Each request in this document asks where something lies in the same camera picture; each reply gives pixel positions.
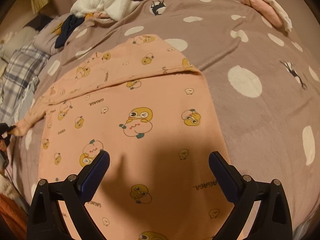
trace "bed sheet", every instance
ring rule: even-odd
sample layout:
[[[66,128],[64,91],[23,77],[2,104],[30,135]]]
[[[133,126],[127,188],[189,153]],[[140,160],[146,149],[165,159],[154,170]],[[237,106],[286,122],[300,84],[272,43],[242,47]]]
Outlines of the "bed sheet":
[[[295,229],[320,192],[320,68],[296,34],[276,30],[238,0],[144,0],[120,22],[86,20],[49,60],[35,98],[94,51],[137,33],[159,35],[204,73],[232,164],[255,180],[282,182]],[[29,202],[43,128],[41,120],[16,143]]]

